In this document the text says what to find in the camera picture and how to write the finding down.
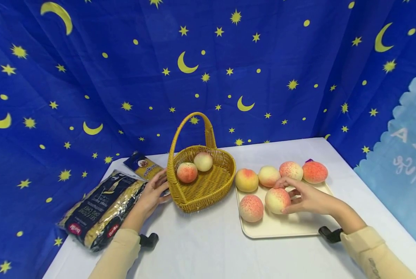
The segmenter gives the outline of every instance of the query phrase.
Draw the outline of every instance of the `wicker basket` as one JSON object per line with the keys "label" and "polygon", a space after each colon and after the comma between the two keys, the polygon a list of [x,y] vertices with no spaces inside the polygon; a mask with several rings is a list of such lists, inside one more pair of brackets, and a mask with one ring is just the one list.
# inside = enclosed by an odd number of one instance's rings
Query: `wicker basket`
{"label": "wicker basket", "polygon": [[[175,145],[182,127],[194,115],[200,115],[205,122],[206,146],[190,146],[181,150],[175,157]],[[209,171],[201,172],[191,183],[183,183],[176,177],[178,166],[182,162],[192,162],[200,152],[208,152],[213,158]],[[235,161],[228,152],[217,149],[211,121],[201,112],[188,115],[178,126],[169,151],[167,161],[167,181],[176,205],[184,212],[195,212],[223,199],[231,188],[235,174]]]}

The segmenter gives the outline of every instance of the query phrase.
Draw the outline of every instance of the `peach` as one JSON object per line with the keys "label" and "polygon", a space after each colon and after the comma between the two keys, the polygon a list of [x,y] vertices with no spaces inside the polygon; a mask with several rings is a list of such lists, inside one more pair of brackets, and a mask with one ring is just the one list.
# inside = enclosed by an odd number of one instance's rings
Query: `peach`
{"label": "peach", "polygon": [[193,182],[197,174],[197,167],[193,163],[181,163],[177,168],[177,177],[183,183]]}
{"label": "peach", "polygon": [[265,195],[265,206],[274,214],[282,214],[282,209],[291,204],[290,195],[282,188],[271,188]]}
{"label": "peach", "polygon": [[212,167],[212,157],[207,152],[200,152],[195,156],[194,164],[199,171],[208,171]]}
{"label": "peach", "polygon": [[329,174],[323,164],[315,161],[306,162],[302,169],[304,170],[304,180],[312,184],[325,182]]}
{"label": "peach", "polygon": [[275,185],[276,181],[278,181],[278,179],[281,178],[281,174],[279,174],[279,171],[271,165],[264,165],[263,167],[261,167],[261,170],[259,170],[257,176],[259,177],[259,182],[263,186],[270,188],[272,188]]}
{"label": "peach", "polygon": [[247,222],[257,222],[264,216],[264,204],[256,195],[246,195],[238,205],[238,213]]}
{"label": "peach", "polygon": [[235,176],[235,184],[237,189],[243,192],[252,192],[257,189],[259,185],[259,179],[257,174],[248,169],[240,169]]}
{"label": "peach", "polygon": [[279,174],[281,174],[282,177],[288,176],[296,180],[302,180],[304,171],[296,162],[288,161],[281,164],[279,167]]}

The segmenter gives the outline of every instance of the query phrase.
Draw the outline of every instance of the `blue curtain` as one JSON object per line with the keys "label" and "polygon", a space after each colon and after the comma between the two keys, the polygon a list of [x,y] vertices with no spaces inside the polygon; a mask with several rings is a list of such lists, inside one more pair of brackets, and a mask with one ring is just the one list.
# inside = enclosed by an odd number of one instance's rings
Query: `blue curtain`
{"label": "blue curtain", "polygon": [[[355,167],[414,77],[416,0],[0,0],[0,276],[41,278],[64,212],[191,112],[219,147],[322,136]],[[194,117],[177,149],[203,140]]]}

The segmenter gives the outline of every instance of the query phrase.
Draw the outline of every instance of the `table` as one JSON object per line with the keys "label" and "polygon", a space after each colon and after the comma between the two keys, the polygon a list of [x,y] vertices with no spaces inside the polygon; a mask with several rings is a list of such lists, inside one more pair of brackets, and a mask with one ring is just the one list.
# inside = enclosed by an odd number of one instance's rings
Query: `table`
{"label": "table", "polygon": [[[416,241],[398,223],[351,167],[323,138],[271,142],[222,148],[234,156],[237,169],[256,173],[263,165],[278,167],[284,161],[303,164],[307,159],[328,167],[327,183],[375,227],[393,252],[416,274]],[[167,154],[149,156],[166,166]],[[104,178],[117,169],[132,173],[114,161]],[[320,237],[252,240],[241,230],[234,188],[222,201],[193,214],[167,203],[146,222],[142,233],[155,232],[160,240],[153,251],[140,252],[129,279],[330,279],[366,278],[340,243]],[[87,278],[100,253],[87,252],[67,238],[44,279]]]}

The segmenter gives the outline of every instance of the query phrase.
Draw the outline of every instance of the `sleeve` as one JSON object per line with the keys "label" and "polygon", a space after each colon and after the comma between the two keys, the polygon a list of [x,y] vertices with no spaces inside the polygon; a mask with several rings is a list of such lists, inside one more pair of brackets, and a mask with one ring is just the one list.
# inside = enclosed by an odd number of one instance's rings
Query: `sleeve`
{"label": "sleeve", "polygon": [[369,279],[416,279],[414,273],[388,248],[372,227],[346,235],[341,241],[350,257]]}
{"label": "sleeve", "polygon": [[132,229],[116,232],[88,279],[125,279],[140,252],[140,236]]}

